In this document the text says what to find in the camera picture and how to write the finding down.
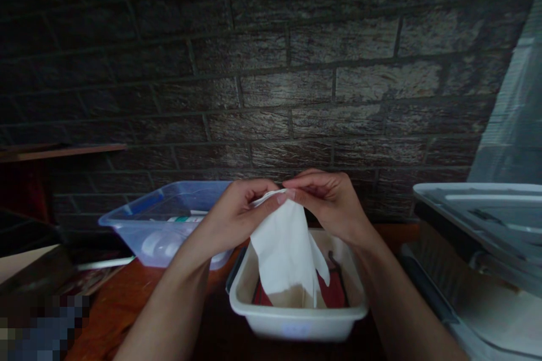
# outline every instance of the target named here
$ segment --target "hand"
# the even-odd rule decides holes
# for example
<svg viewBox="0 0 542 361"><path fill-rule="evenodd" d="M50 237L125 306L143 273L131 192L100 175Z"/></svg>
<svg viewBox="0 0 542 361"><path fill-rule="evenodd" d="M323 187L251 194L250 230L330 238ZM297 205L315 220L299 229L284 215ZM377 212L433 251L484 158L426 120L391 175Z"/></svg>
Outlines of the hand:
<svg viewBox="0 0 542 361"><path fill-rule="evenodd" d="M215 256L245 241L260 223L285 201L284 193L268 198L257 208L249 203L278 186L269 179L235 180L224 191L196 230L203 233L206 249Z"/></svg>
<svg viewBox="0 0 542 361"><path fill-rule="evenodd" d="M350 245L360 245L374 231L345 173L308 169L285 180L286 196L316 216L330 234Z"/></svg>

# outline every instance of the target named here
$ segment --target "white plastic box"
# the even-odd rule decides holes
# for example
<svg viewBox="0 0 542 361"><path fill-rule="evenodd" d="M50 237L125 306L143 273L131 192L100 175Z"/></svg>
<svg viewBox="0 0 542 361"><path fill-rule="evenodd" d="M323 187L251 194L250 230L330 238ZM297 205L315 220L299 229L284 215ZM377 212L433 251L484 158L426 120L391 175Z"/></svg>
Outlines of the white plastic box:
<svg viewBox="0 0 542 361"><path fill-rule="evenodd" d="M250 244L231 285L230 304L235 313L247 318L252 331L259 337L342 342L348 338L354 322L365 317L368 312L365 292L350 248L325 230L309 230L325 258L329 251L333 251L334 259L340 264L346 296L351 307L287 309L253 305L259 269L258 257Z"/></svg>
<svg viewBox="0 0 542 361"><path fill-rule="evenodd" d="M490 359L542 357L542 186L419 184L414 193L436 215L425 209L432 221L408 247L483 341L476 349L491 349Z"/></svg>
<svg viewBox="0 0 542 361"><path fill-rule="evenodd" d="M109 212L98 223L113 227L145 266L166 268L199 223L168 221L208 212L220 198L227 181L174 182ZM222 268L231 256L228 250L214 256L209 269Z"/></svg>

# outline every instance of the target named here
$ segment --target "fingernail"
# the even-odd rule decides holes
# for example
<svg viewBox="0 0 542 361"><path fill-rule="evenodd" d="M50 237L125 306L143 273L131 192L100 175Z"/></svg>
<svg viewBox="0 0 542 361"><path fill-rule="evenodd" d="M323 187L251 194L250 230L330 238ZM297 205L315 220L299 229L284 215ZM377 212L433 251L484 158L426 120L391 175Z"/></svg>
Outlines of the fingernail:
<svg viewBox="0 0 542 361"><path fill-rule="evenodd" d="M279 204L283 204L286 201L287 197L285 193L277 194L277 201Z"/></svg>
<svg viewBox="0 0 542 361"><path fill-rule="evenodd" d="M295 189L287 189L285 195L290 200L295 200Z"/></svg>

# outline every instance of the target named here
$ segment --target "white tissue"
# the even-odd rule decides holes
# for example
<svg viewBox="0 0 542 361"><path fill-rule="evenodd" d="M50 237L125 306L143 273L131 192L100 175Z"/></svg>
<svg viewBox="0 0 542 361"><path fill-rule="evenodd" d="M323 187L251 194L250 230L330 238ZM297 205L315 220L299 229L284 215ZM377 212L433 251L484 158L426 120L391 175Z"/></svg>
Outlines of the white tissue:
<svg viewBox="0 0 542 361"><path fill-rule="evenodd" d="M256 207L277 193L254 201ZM250 236L258 255L261 286L275 307L326 307L316 270L329 286L326 260L309 233L303 206L286 200Z"/></svg>

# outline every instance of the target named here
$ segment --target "dark brick wall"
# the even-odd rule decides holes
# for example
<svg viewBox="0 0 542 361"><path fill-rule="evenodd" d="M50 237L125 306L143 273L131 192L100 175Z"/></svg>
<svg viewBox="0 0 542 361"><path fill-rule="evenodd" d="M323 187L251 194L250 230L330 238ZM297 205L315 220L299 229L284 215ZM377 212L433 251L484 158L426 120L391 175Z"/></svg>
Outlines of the dark brick wall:
<svg viewBox="0 0 542 361"><path fill-rule="evenodd" d="M2 0L0 140L52 163L65 224L182 179L344 170L375 221L464 181L532 0Z"/></svg>

